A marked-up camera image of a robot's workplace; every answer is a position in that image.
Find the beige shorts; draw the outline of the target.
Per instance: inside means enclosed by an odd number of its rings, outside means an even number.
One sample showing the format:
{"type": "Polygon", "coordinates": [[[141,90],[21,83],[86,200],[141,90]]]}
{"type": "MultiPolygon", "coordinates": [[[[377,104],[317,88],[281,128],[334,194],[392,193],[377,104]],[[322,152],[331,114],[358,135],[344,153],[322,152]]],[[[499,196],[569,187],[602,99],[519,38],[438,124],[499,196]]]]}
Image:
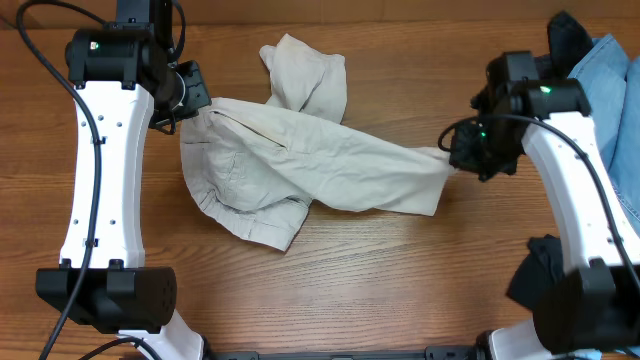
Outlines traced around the beige shorts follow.
{"type": "Polygon", "coordinates": [[[310,205],[431,216],[453,173],[434,147],[406,148],[346,127],[346,66],[284,36],[260,51],[265,103],[216,97],[180,129],[187,188],[236,237],[286,250],[310,205]]]}

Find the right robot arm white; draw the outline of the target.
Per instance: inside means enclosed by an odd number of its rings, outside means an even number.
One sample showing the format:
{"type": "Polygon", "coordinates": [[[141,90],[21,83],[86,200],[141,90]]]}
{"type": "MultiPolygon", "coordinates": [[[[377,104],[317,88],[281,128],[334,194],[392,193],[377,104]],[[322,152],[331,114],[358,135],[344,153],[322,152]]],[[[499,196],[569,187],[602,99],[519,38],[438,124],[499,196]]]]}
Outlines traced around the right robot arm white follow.
{"type": "Polygon", "coordinates": [[[487,66],[477,115],[450,125],[451,165],[487,181],[519,156],[538,171],[560,233],[565,276],[531,319],[489,333],[488,359],[561,359],[639,343],[639,238],[596,146],[591,107],[575,79],[542,80],[529,52],[487,66]]]}

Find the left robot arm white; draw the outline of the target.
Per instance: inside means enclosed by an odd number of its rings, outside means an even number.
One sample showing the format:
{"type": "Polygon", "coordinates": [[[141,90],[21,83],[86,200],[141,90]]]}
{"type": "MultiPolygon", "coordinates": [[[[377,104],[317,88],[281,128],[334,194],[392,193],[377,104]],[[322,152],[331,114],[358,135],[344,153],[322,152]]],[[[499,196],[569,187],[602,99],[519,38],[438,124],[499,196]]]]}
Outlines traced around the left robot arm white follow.
{"type": "Polygon", "coordinates": [[[171,135],[211,102],[200,69],[182,61],[172,33],[176,1],[121,1],[113,21],[78,30],[59,81],[78,123],[70,224],[54,268],[36,273],[38,296],[62,321],[88,325],[149,359],[209,359],[206,338],[176,308],[169,267],[149,267],[140,228],[145,139],[171,135]]]}

